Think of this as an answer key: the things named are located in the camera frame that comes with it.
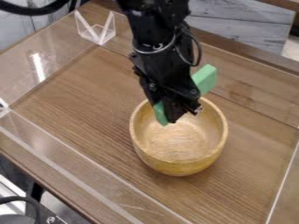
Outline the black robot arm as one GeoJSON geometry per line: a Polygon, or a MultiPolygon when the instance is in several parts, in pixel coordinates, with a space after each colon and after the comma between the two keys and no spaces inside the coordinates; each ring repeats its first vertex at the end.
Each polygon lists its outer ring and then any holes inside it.
{"type": "Polygon", "coordinates": [[[201,64],[202,46],[186,18],[190,0],[117,0],[133,31],[130,59],[162,125],[177,123],[201,108],[202,91],[191,70],[201,64]]]}

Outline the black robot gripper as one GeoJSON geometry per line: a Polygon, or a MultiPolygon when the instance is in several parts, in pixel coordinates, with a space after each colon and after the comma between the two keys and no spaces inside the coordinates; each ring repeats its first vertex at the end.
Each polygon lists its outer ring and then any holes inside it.
{"type": "Polygon", "coordinates": [[[154,105],[163,102],[170,123],[177,123],[187,110],[194,115],[202,112],[197,101],[201,90],[191,77],[191,67],[199,65],[202,57],[194,60],[193,45],[202,49],[193,35],[182,35],[163,51],[142,53],[135,50],[131,54],[145,94],[154,105]]]}

